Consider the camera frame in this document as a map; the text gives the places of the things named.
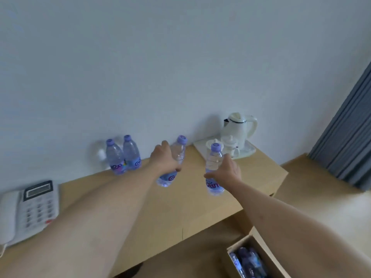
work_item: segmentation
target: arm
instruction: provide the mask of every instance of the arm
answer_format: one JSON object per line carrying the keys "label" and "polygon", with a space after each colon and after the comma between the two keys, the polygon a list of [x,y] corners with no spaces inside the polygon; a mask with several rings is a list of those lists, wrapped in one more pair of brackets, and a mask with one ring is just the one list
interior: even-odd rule
{"label": "arm", "polygon": [[246,185],[238,165],[225,155],[205,174],[241,204],[259,234],[291,277],[371,277],[371,260],[325,225]]}
{"label": "arm", "polygon": [[175,169],[180,170],[169,144],[157,145],[146,166],[90,192],[58,216],[2,278],[107,277],[151,184]]}

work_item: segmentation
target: telephone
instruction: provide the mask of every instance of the telephone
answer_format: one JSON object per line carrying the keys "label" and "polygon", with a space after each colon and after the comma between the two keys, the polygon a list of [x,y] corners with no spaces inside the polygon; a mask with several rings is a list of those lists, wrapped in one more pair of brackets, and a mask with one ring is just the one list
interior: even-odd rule
{"label": "telephone", "polygon": [[59,193],[52,181],[4,193],[0,197],[0,257],[6,247],[41,232],[58,214]]}

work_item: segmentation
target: left hand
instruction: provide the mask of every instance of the left hand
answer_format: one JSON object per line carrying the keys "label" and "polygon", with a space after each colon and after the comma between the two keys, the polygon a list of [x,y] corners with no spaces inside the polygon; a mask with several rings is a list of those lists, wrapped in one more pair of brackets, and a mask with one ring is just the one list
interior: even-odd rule
{"label": "left hand", "polygon": [[171,173],[173,171],[180,172],[181,165],[173,159],[171,155],[170,145],[164,140],[161,145],[156,145],[151,153],[150,165],[155,166],[160,175]]}

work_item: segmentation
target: curtain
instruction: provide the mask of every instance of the curtain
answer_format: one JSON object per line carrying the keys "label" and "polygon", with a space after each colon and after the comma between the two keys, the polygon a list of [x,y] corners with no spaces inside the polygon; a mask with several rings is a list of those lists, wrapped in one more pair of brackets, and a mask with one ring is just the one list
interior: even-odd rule
{"label": "curtain", "polygon": [[371,63],[309,157],[350,185],[371,188]]}

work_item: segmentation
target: electric kettle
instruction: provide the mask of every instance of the electric kettle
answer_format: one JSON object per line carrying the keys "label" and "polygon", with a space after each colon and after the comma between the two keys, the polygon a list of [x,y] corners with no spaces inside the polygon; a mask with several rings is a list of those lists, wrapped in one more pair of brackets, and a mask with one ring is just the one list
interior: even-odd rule
{"label": "electric kettle", "polygon": [[[249,130],[248,123],[253,125]],[[238,148],[245,147],[245,140],[251,137],[257,128],[257,119],[251,115],[243,115],[239,112],[234,112],[229,115],[227,125],[221,130],[220,136],[233,136],[238,142]]]}

